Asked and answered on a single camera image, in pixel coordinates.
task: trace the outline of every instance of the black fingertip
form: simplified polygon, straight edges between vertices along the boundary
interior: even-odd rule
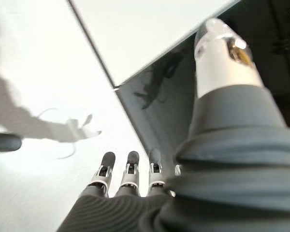
[[[139,165],[139,159],[140,159],[139,153],[137,153],[136,151],[131,151],[128,154],[127,164],[130,163]]]
[[[106,152],[103,156],[101,165],[105,166],[105,167],[110,166],[111,168],[113,168],[114,164],[115,164],[115,159],[116,159],[116,157],[115,157],[115,154],[113,152],[111,152],[111,151]]]

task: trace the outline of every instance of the white surface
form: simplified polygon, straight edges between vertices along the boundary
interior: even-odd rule
[[[72,0],[116,86],[236,0]]]
[[[0,231],[54,231],[109,150],[116,154],[110,195],[131,150],[140,153],[140,192],[147,193],[147,156],[65,0],[0,0],[0,76],[34,116],[48,108],[62,111],[47,120],[92,113],[102,130],[77,142],[67,159],[56,158],[71,144],[47,139],[24,139],[20,150],[0,153]]]

